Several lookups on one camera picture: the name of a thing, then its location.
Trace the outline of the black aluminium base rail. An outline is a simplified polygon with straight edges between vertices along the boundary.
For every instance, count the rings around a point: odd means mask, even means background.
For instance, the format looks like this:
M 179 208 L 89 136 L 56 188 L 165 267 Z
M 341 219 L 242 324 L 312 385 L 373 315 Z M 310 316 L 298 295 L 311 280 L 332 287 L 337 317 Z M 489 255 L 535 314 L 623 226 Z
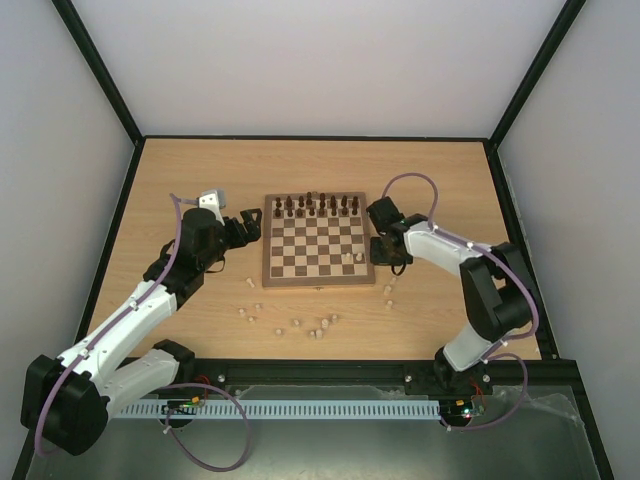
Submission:
M 424 361 L 305 361 L 196 359 L 187 366 L 181 380 L 199 375 L 229 390 L 258 385 L 286 386 L 374 386 L 403 387 L 410 395 L 430 397 L 472 393 L 475 385 L 485 393 L 494 386 L 516 386 L 528 373 L 530 387 L 568 387 L 576 395 L 585 393 L 577 364 L 573 360 L 501 359 L 459 374 L 451 386 L 436 380 L 431 360 Z

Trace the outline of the left controller board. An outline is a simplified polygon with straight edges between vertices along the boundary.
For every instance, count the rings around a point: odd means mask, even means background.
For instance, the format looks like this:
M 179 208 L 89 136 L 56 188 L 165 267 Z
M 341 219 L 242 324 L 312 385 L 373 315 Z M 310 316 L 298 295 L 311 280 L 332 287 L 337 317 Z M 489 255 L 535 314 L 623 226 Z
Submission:
M 192 397 L 191 399 L 173 399 L 167 400 L 161 407 L 161 414 L 167 415 L 196 415 L 206 406 L 206 400 L 201 397 Z

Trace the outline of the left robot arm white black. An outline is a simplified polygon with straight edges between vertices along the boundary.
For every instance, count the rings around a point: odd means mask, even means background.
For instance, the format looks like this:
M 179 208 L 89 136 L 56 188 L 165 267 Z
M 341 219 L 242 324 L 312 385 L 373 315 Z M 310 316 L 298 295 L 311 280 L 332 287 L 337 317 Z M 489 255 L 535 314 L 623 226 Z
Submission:
M 109 420 L 145 395 L 194 377 L 195 354 L 171 340 L 127 363 L 132 350 L 203 285 L 227 251 L 261 237 L 260 209 L 217 218 L 207 208 L 177 211 L 176 232 L 131 296 L 90 335 L 55 358 L 27 368 L 21 422 L 34 431 L 38 454 L 50 442 L 71 455 L 93 446 Z

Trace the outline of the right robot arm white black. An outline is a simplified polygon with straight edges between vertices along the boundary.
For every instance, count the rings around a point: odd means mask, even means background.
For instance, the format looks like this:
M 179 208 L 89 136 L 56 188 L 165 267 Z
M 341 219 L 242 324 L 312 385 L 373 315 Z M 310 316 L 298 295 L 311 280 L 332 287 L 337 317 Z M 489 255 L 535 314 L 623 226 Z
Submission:
M 467 323 L 435 354 L 433 376 L 439 388 L 460 390 L 472 369 L 502 344 L 536 333 L 537 287 L 515 245 L 464 239 L 425 215 L 403 215 L 388 196 L 373 202 L 367 214 L 377 232 L 371 238 L 374 265 L 405 268 L 425 260 L 461 281 Z

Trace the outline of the controller board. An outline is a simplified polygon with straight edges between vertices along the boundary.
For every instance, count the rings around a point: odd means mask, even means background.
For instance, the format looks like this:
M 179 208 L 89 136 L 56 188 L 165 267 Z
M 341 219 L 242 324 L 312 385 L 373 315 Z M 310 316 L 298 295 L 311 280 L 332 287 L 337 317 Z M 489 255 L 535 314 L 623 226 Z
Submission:
M 196 415 L 206 406 L 206 400 L 201 397 L 192 397 L 191 399 L 173 399 L 167 400 L 161 407 L 161 414 L 167 415 Z
M 470 419 L 481 416 L 486 411 L 486 401 L 479 397 L 469 399 L 450 399 L 439 402 L 440 415 Z

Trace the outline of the black cage frame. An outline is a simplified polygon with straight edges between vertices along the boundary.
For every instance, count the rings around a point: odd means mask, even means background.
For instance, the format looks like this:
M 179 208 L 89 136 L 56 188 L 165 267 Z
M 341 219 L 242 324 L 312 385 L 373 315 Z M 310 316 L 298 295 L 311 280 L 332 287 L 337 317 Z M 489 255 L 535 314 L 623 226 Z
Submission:
M 134 145 L 134 151 L 118 198 L 114 217 L 109 227 L 100 262 L 79 324 L 78 331 L 84 333 L 89 327 L 89 316 L 94 312 L 97 304 L 98 293 L 106 275 L 107 263 L 110 260 L 115 245 L 116 235 L 124 216 L 125 206 L 130 196 L 143 148 L 148 138 L 141 133 L 136 125 L 124 98 L 118 90 L 115 81 L 109 73 L 74 4 L 70 1 L 57 1 L 54 6 Z M 499 157 L 498 148 L 506 138 L 507 133 L 583 6 L 583 2 L 576 0 L 568 0 L 564 3 L 494 132 L 490 137 L 483 138 L 480 141 L 484 148 L 484 154 L 488 162 L 508 238 L 520 248 L 526 246 L 524 230 L 516 212 L 511 188 L 507 184 L 507 176 Z M 541 315 L 541 327 L 536 333 L 535 338 L 538 346 L 542 349 L 542 357 L 539 360 L 568 360 L 561 358 L 559 355 L 559 350 L 551 330 L 551 324 L 546 313 Z M 589 442 L 594 465 L 601 478 L 610 479 L 613 476 L 613 472 L 596 425 L 586 389 L 582 395 L 576 395 L 574 393 L 573 395 L 577 402 L 577 410 L 580 418 L 585 424 L 586 438 Z

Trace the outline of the wooden chess board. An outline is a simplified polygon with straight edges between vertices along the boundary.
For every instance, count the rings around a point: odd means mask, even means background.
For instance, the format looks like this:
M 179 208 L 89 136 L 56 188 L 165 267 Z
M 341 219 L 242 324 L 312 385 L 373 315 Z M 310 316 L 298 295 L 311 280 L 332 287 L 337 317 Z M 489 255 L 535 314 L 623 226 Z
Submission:
M 370 262 L 370 231 L 366 212 L 366 194 L 361 191 L 317 192 L 311 191 L 315 215 L 309 216 L 306 205 L 307 192 L 276 193 L 265 197 L 263 215 L 263 265 L 262 285 L 266 288 L 328 288 L 372 286 L 375 270 Z M 330 198 L 335 195 L 337 209 L 330 208 Z M 348 207 L 343 210 L 341 198 L 348 197 Z M 285 202 L 290 196 L 293 208 Z M 298 198 L 305 198 L 304 217 L 296 212 Z M 357 213 L 352 209 L 352 199 L 359 198 Z M 276 199 L 282 206 L 276 209 Z M 356 254 L 362 252 L 362 261 Z M 351 253 L 351 263 L 345 264 L 344 254 Z

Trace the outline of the right controller board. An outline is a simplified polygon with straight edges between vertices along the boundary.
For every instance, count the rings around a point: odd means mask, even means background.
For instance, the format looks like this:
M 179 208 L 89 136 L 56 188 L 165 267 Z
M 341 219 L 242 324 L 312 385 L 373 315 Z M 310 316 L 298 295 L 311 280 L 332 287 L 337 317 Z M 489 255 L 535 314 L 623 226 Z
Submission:
M 470 419 L 481 416 L 486 411 L 486 401 L 479 397 L 469 399 L 450 399 L 439 402 L 440 415 Z

